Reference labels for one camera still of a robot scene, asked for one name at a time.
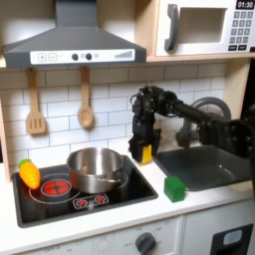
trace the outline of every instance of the microwave handle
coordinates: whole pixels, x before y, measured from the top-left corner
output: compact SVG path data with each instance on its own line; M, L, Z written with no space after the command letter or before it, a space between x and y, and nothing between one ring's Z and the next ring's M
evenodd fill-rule
M171 19L170 35L169 39L164 41L164 50L166 52L172 51L179 33L179 14L178 7L176 4L168 4L167 14Z

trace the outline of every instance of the range hood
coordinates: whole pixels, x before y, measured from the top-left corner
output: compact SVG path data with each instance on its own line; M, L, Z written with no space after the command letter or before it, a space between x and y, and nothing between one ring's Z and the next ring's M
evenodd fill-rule
M56 0L56 28L4 46L6 66L145 62L145 48L106 32L97 24L97 0Z

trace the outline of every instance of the wooden spatula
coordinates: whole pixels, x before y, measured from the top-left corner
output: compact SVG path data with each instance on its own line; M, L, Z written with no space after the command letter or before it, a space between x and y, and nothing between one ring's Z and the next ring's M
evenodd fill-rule
M82 80L82 106L78 113L79 123L84 128L89 128L93 124L93 112L90 108L90 69L81 67L81 80Z
M46 131L46 123L43 115L38 109L38 96L36 87L36 75L35 69L30 68L26 70L28 79L28 88L30 94L30 112L26 119L27 132L29 134L43 133Z

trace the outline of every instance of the stovetop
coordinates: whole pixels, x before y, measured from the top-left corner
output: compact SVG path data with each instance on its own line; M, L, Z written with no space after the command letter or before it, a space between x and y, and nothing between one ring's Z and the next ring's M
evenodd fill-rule
M124 156L125 178L107 193L87 194L72 187L66 165L41 168L41 185L30 189L14 174L18 225L22 228L69 219L157 198L156 192Z

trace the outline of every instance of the microwave keypad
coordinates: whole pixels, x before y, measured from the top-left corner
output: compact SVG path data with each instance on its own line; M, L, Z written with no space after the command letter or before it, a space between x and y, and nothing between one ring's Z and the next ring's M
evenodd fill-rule
M236 11L232 23L228 51L246 51L252 24L253 12Z

